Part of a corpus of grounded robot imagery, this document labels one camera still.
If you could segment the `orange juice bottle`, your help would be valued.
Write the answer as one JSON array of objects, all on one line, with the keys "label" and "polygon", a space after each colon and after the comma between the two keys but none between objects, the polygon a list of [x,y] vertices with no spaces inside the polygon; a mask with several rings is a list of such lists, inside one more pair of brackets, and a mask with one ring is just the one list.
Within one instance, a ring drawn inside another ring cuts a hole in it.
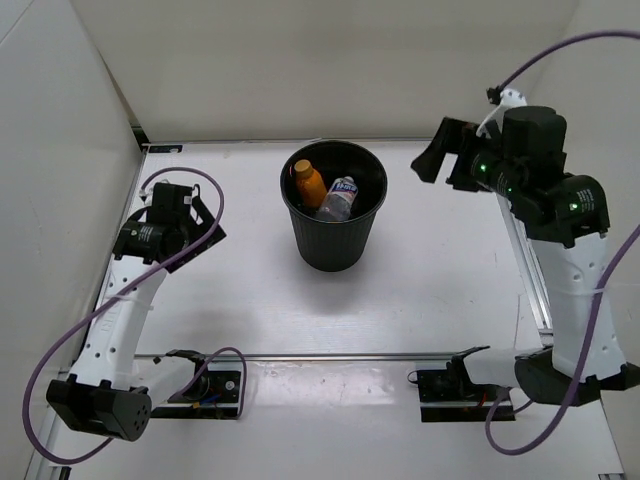
[{"label": "orange juice bottle", "polygon": [[321,174],[307,159],[298,160],[294,164],[294,174],[303,204],[309,208],[319,208],[327,195]]}]

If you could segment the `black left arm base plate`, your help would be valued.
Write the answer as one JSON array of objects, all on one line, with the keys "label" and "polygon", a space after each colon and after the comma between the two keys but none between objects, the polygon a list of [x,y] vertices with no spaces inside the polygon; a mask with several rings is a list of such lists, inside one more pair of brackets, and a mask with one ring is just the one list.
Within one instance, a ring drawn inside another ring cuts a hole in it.
[{"label": "black left arm base plate", "polygon": [[194,364],[195,381],[173,394],[151,412],[152,419],[239,420],[244,412],[248,364],[235,347],[205,355],[194,350],[172,350],[167,357]]}]

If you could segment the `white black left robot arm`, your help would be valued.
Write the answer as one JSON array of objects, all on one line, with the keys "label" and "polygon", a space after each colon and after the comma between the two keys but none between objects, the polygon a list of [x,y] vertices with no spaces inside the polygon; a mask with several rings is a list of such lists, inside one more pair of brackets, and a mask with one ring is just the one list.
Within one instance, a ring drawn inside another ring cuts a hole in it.
[{"label": "white black left robot arm", "polygon": [[66,380],[53,380],[48,403],[74,431],[135,441],[165,402],[201,402],[211,396],[204,355],[174,350],[137,367],[134,357],[153,298],[166,276],[225,238],[222,229],[196,249],[215,221],[200,187],[158,182],[149,205],[122,226],[104,299],[114,304],[90,327]]}]

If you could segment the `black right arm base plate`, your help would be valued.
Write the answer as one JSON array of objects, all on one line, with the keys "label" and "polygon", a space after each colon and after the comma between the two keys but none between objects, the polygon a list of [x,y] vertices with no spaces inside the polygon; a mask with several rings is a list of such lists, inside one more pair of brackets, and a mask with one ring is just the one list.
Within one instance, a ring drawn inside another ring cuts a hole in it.
[{"label": "black right arm base plate", "polygon": [[455,353],[443,366],[419,367],[407,374],[407,381],[418,390],[422,423],[484,423],[492,406],[498,422],[515,420],[510,400],[497,402],[498,388],[476,385],[469,378],[463,360],[486,347],[473,347]]}]

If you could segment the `clear bottle white blue label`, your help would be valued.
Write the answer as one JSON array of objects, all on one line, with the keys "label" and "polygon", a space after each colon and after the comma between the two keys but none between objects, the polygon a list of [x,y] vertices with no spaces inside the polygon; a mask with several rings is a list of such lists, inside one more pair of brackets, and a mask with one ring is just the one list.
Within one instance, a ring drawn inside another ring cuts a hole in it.
[{"label": "clear bottle white blue label", "polygon": [[351,216],[358,187],[350,176],[337,178],[331,185],[315,219],[324,222],[344,222]]}]

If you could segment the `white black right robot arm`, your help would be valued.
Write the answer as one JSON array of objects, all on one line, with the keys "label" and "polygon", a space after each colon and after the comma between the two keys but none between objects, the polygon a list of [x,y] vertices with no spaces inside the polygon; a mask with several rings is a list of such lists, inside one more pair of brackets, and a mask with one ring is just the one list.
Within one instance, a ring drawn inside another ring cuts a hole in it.
[{"label": "white black right robot arm", "polygon": [[476,397],[485,384],[504,384],[536,403],[559,405],[577,369],[574,406],[634,383],[637,370],[619,346],[610,300],[599,284],[610,228],[606,195],[594,178],[565,171],[566,130],[565,118],[546,106],[510,108],[501,121],[489,121],[487,132],[444,118],[411,164],[421,181],[433,183],[453,154],[447,179],[453,189],[504,198],[524,227],[547,292],[553,345],[528,353],[466,351],[464,365],[449,375],[460,399]]}]

